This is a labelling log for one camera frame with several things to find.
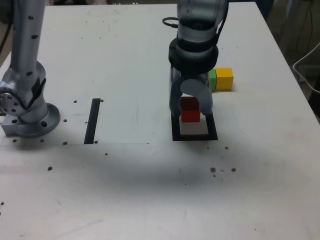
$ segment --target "yellow block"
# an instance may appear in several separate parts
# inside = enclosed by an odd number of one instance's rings
[[[231,91],[234,82],[234,74],[231,68],[216,68],[216,87],[217,91]]]

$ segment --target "table surface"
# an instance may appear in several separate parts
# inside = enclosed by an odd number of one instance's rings
[[[232,68],[234,87],[212,94],[208,142],[172,142],[177,30],[162,19],[176,14],[45,9],[38,60],[61,122],[16,143],[0,132],[0,239],[320,239],[320,127],[257,6],[230,4],[216,67]],[[98,144],[84,145],[92,98],[104,100]]]

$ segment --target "robotic arm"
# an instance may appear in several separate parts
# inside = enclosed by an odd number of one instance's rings
[[[11,4],[11,63],[0,82],[0,110],[7,113],[2,128],[7,136],[39,137],[60,121],[59,110],[45,102],[46,71],[37,61],[45,1],[11,0]]]
[[[45,1],[11,2],[13,48],[10,67],[0,82],[0,110],[7,113],[2,128],[7,136],[39,137],[52,131],[60,121],[59,110],[45,102],[46,71],[37,61]],[[169,105],[175,118],[181,115],[183,93],[198,99],[204,115],[212,113],[208,72],[217,62],[217,42],[228,4],[228,0],[180,0],[177,5],[177,38],[169,46]]]
[[[177,38],[169,46],[169,104],[176,118],[181,115],[180,98],[183,93],[197,98],[204,115],[212,112],[208,72],[217,63],[217,43],[228,6],[228,0],[180,0],[177,5]]]

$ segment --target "black square frame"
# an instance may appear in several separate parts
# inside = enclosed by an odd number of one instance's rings
[[[171,114],[172,141],[210,141],[218,140],[213,113],[205,116],[208,134],[182,134],[180,133],[179,117]]]

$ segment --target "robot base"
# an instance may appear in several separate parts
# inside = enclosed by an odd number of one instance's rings
[[[33,123],[22,123],[16,116],[6,115],[2,128],[8,137],[36,138],[51,132],[60,122],[60,113],[56,106],[47,103],[48,114]]]

